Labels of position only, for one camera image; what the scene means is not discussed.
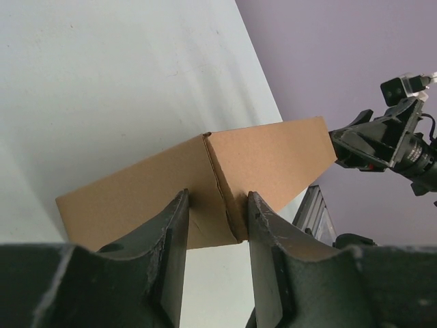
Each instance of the black cable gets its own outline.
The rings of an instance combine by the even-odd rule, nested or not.
[[[426,113],[422,113],[423,118],[430,118],[432,120],[431,131],[429,132],[429,140],[434,141],[434,131],[436,130],[436,120],[430,115]]]

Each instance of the table surface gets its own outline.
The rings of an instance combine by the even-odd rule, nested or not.
[[[12,1],[0,47],[1,242],[63,241],[58,195],[281,121],[234,0]],[[247,243],[187,253],[181,327],[244,327],[252,308]]]

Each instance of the cardboard edge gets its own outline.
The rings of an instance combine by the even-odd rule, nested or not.
[[[243,241],[248,240],[249,233],[247,232],[247,224],[244,221],[244,213],[241,213],[238,210],[237,204],[234,199],[234,195],[231,192],[231,188],[229,187],[225,174],[221,169],[220,161],[217,158],[217,155],[214,151],[214,147],[210,143],[208,137],[211,136],[212,133],[204,133],[203,134],[203,142],[205,144],[206,152],[211,162],[211,168],[214,172],[217,182],[217,188],[221,194],[221,197],[225,203],[226,207],[226,219],[229,229],[231,230],[232,235],[234,236],[237,243],[242,243]]]

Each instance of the cardboard box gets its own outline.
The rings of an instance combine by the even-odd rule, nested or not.
[[[335,160],[322,118],[206,133],[56,199],[72,242],[97,250],[190,192],[188,247],[247,239],[246,197],[281,210]]]

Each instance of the cardboard panel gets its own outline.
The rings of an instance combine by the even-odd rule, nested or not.
[[[70,240],[97,250],[190,192],[188,247],[237,243],[226,218],[203,136],[198,136],[57,198]]]
[[[323,118],[212,133],[207,142],[239,240],[249,191],[281,210],[336,159]]]

